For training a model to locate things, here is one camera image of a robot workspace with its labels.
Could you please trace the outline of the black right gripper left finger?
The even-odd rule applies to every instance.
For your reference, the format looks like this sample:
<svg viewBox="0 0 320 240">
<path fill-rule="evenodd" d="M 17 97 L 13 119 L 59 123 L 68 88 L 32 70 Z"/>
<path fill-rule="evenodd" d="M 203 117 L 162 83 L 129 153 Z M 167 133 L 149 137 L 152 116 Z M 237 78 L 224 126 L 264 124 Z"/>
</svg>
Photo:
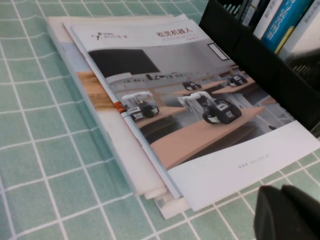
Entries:
<svg viewBox="0 0 320 240">
<path fill-rule="evenodd" d="M 257 240 L 320 238 L 320 221 L 305 221 L 282 188 L 270 185 L 258 190 L 253 228 Z"/>
</svg>

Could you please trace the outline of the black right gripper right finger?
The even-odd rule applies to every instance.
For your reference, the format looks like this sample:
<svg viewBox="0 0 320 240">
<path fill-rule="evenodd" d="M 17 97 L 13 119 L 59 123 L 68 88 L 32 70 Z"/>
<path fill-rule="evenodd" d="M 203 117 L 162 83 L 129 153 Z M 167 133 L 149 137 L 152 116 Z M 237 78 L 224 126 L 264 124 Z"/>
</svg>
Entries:
<svg viewBox="0 0 320 240">
<path fill-rule="evenodd" d="M 281 191 L 289 198 L 305 221 L 320 220 L 320 202 L 315 198 L 293 185 L 283 185 Z"/>
</svg>

